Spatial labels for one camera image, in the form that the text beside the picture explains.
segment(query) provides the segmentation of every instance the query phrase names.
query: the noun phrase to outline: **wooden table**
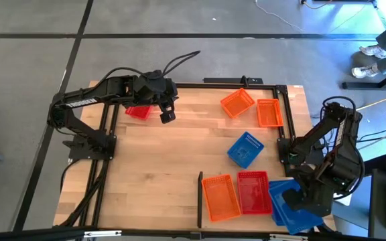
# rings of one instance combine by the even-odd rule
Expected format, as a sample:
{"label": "wooden table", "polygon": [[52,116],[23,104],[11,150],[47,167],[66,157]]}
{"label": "wooden table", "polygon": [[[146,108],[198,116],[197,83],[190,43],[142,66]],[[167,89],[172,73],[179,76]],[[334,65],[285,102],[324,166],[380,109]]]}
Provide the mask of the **wooden table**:
{"label": "wooden table", "polygon": [[[304,89],[287,88],[296,134],[304,135],[312,128]],[[265,145],[248,170],[264,170],[269,180],[287,179],[277,154],[278,130],[258,127],[255,106],[235,119],[221,108],[220,100],[234,91],[179,88],[176,120],[165,125],[158,107],[147,121],[131,118],[120,108],[117,147],[109,165],[99,228],[197,230],[198,174],[203,171],[206,178],[230,173],[236,182],[236,173],[243,169],[229,159],[227,151],[245,131]],[[247,92],[255,100],[273,98],[270,90]],[[81,120],[97,129],[102,108],[101,104],[84,107]],[[287,126],[285,113],[283,117]],[[63,222],[83,198],[90,164],[80,161],[68,170],[54,224]],[[91,222],[93,207],[94,200],[86,224]],[[333,216],[325,217],[325,222],[335,229]],[[271,216],[241,216],[211,223],[203,201],[202,230],[285,232],[286,228],[276,226]]]}

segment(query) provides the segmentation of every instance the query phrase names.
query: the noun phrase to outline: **orange plastic basket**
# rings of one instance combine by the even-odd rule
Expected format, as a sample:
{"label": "orange plastic basket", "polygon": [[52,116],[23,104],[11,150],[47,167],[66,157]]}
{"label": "orange plastic basket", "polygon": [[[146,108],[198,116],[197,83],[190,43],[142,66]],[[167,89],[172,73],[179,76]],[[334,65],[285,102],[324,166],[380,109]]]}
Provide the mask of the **orange plastic basket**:
{"label": "orange plastic basket", "polygon": [[229,174],[205,178],[202,180],[202,186],[211,222],[241,215],[235,188]]}
{"label": "orange plastic basket", "polygon": [[282,127],[282,113],[278,99],[257,100],[257,118],[260,127]]}
{"label": "orange plastic basket", "polygon": [[221,100],[222,108],[231,118],[239,116],[242,112],[248,110],[248,108],[253,105],[254,100],[243,88],[238,89],[228,97]]}

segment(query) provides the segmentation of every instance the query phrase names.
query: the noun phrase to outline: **red basket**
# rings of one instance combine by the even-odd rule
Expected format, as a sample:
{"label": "red basket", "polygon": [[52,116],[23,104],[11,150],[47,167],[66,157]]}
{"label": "red basket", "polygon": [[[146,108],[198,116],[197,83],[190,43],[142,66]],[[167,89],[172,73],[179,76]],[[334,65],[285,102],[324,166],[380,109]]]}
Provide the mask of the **red basket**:
{"label": "red basket", "polygon": [[254,100],[240,88],[220,101],[224,111],[231,117],[239,116],[254,105]]}
{"label": "red basket", "polygon": [[265,171],[238,172],[242,214],[272,214],[272,200]]}
{"label": "red basket", "polygon": [[235,188],[229,174],[203,179],[202,186],[211,222],[241,215]]}
{"label": "red basket", "polygon": [[126,109],[125,114],[145,121],[148,119],[152,108],[152,106],[129,107]]}
{"label": "red basket", "polygon": [[260,127],[282,127],[284,123],[278,99],[257,100],[257,118]]}

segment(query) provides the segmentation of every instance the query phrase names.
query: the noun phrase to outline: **sneaker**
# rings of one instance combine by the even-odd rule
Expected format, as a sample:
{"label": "sneaker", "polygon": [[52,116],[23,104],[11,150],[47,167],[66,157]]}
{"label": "sneaker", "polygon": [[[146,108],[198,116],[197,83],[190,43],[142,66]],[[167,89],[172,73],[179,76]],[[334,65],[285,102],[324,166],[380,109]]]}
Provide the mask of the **sneaker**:
{"label": "sneaker", "polygon": [[373,77],[379,73],[377,66],[352,68],[351,72],[355,78]]}
{"label": "sneaker", "polygon": [[360,47],[360,51],[367,56],[376,56],[378,58],[385,58],[386,51],[383,50],[379,45],[373,45],[368,47]]}

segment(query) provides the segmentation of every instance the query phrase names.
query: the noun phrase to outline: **blue plastic basket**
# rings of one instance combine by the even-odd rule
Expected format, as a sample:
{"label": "blue plastic basket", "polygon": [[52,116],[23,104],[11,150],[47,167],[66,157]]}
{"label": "blue plastic basket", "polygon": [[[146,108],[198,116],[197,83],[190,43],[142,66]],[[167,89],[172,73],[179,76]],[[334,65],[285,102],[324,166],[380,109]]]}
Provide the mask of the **blue plastic basket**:
{"label": "blue plastic basket", "polygon": [[265,146],[247,131],[229,149],[227,155],[240,167],[247,168]]}
{"label": "blue plastic basket", "polygon": [[[269,189],[272,188],[272,187],[276,187],[278,185],[281,185],[287,181],[290,181],[290,180],[285,180],[285,181],[270,181],[269,182]],[[282,218],[281,218],[281,214],[279,214],[279,211],[277,210],[277,208],[275,207],[275,204],[272,202],[272,210],[273,210],[273,213],[272,213],[272,219],[273,221],[275,221],[276,225],[277,226],[284,226],[284,222],[282,221]]]}
{"label": "blue plastic basket", "polygon": [[282,221],[290,234],[297,234],[324,222],[321,217],[311,214],[306,210],[293,211],[284,201],[282,193],[288,189],[299,190],[300,186],[295,180],[289,180],[281,185],[276,185],[269,190],[276,210],[281,215]]}

